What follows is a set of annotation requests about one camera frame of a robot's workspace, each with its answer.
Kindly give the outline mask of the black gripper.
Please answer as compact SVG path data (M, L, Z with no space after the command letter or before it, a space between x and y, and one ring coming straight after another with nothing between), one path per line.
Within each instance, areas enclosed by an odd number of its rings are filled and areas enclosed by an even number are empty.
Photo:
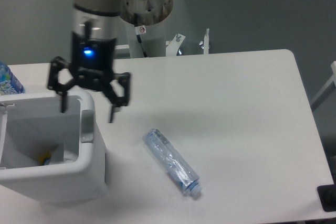
M131 93L131 73L113 72L113 55L116 39L87 38L72 33L71 62L55 57L50 62L47 89L60 96L61 113L67 110L68 91L78 85L89 90L102 90L111 103L108 122L112 123L114 114L128 106ZM66 83L59 82L60 72L69 69L73 76Z

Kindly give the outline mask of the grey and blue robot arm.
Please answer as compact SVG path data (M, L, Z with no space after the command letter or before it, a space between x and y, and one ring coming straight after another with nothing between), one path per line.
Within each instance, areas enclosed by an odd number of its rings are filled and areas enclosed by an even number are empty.
M122 19L127 25L133 58L162 57L163 25L172 8L173 0L74 0L71 60L54 58L47 83L61 97L61 112L66 111L68 91L74 86L102 92L112 112L127 106L131 75L113 71L117 22Z

